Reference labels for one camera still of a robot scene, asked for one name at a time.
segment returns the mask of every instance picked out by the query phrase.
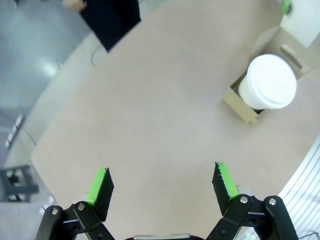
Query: white cup lid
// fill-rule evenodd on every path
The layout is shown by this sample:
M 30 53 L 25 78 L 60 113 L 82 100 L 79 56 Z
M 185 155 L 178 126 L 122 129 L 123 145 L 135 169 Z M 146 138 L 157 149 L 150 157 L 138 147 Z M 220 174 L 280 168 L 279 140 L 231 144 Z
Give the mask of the white cup lid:
M 273 104 L 288 105 L 296 95 L 296 76 L 289 64 L 277 55 L 256 57 L 247 74 L 257 96 Z

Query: green object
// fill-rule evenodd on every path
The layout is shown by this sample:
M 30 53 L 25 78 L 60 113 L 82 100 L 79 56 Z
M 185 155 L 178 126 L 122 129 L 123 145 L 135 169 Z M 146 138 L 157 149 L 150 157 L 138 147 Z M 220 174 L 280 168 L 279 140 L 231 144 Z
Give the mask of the green object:
M 290 13 L 291 7 L 292 7 L 291 0 L 283 0 L 283 7 L 282 7 L 283 14 Z
M 86 202 L 91 206 L 94 206 L 97 201 L 106 172 L 107 172 L 107 169 L 99 168 L 98 172 L 95 175 L 95 179 L 93 181 L 88 197 L 86 199 Z
M 229 197 L 231 199 L 234 199 L 240 193 L 239 193 L 239 190 L 238 190 L 234 180 L 232 179 L 232 176 L 229 172 L 227 164 L 225 162 L 218 162 L 217 164 L 219 166 L 219 170 L 221 172 L 221 177 L 224 182 L 226 191 L 227 191 Z

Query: black pants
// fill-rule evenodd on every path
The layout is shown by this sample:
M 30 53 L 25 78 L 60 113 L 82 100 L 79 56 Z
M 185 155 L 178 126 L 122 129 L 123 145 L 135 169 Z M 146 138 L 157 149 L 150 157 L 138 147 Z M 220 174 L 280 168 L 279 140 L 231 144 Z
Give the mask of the black pants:
M 80 14 L 108 52 L 141 21 L 138 0 L 87 0 Z

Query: floor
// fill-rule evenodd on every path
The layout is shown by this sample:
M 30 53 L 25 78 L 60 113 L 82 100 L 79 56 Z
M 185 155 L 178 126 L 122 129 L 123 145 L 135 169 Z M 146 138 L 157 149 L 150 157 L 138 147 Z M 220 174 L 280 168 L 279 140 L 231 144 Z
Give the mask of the floor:
M 143 0 L 142 20 L 165 1 Z M 1 1 L 0 29 L 0 166 L 30 164 L 35 144 L 57 112 L 108 55 L 79 16 L 64 9 L 60 0 L 41 3 L 24 0 L 18 8 L 13 8 L 9 0 Z M 11 128 L 19 113 L 28 118 L 8 152 L 2 146 L 8 135 L 5 127 Z M 320 211 L 319 142 L 320 137 L 280 193 L 287 201 L 300 236 L 320 231 L 320 220 L 316 217 Z M 40 193 L 32 198 L 31 204 L 0 204 L 0 239 L 35 239 L 41 208 L 52 204 L 54 199 L 35 169 L 32 175 Z M 304 239 L 317 238 L 313 235 Z

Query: cable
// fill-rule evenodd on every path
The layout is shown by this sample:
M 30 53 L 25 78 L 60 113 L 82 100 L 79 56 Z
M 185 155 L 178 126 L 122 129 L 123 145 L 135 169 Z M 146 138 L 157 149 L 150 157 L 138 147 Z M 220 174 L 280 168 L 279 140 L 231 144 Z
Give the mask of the cable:
M 4 116 L 6 119 L 12 121 L 13 123 L 16 123 L 16 120 L 14 120 L 13 118 L 7 116 L 3 111 L 0 111 L 0 115 Z M 24 133 L 29 137 L 29 139 L 31 140 L 31 142 L 33 143 L 33 145 L 37 145 L 36 141 L 31 137 L 31 135 L 23 128 L 23 126 L 20 126 L 19 129 L 21 129 L 22 131 L 24 131 Z
M 95 64 L 94 64 L 94 56 L 95 56 L 95 54 L 97 53 L 97 51 L 100 49 L 102 47 L 102 45 L 99 45 L 98 47 L 96 47 L 95 48 L 95 50 L 92 52 L 92 54 L 91 54 L 91 64 L 92 64 L 92 66 L 96 66 Z
M 312 236 L 312 235 L 316 235 L 316 238 L 317 238 L 318 240 L 320 240 L 320 235 L 319 235 L 319 233 L 316 232 L 316 231 L 312 231 L 312 233 L 309 233 L 309 234 L 307 234 L 307 235 L 301 236 L 301 237 L 299 237 L 298 239 L 304 239 L 304 238 L 310 237 L 310 236 Z

